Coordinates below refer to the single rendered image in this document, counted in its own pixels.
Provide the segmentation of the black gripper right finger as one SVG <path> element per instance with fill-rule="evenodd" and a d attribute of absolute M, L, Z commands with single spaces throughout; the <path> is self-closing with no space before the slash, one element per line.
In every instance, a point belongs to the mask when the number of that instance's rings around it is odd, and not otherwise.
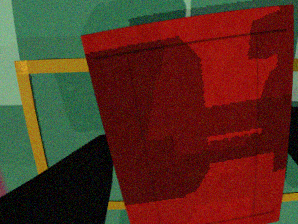
<path fill-rule="evenodd" d="M 291 107 L 289 149 L 287 152 L 298 165 L 298 107 Z"/>

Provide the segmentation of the orange rectangular outline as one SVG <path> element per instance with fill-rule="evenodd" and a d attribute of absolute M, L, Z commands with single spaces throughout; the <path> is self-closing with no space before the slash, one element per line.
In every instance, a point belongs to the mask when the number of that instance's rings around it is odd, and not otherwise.
<path fill-rule="evenodd" d="M 21 105 L 23 105 L 25 121 L 29 137 L 31 137 L 33 156 L 35 156 L 37 171 L 47 171 L 43 143 L 41 143 L 39 117 L 37 117 L 35 100 L 31 87 L 29 73 L 45 72 L 89 72 L 85 57 L 73 59 L 39 59 L 28 61 L 15 61 L 17 84 L 20 88 Z M 298 193 L 283 193 L 283 201 L 298 201 Z M 126 210 L 124 200 L 108 201 L 108 208 L 113 210 Z"/>

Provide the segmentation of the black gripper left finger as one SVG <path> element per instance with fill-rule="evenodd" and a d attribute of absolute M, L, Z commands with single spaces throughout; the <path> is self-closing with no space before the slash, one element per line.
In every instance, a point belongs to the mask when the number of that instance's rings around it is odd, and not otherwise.
<path fill-rule="evenodd" d="M 1 196 L 0 224 L 105 224 L 112 181 L 112 155 L 100 135 Z"/>

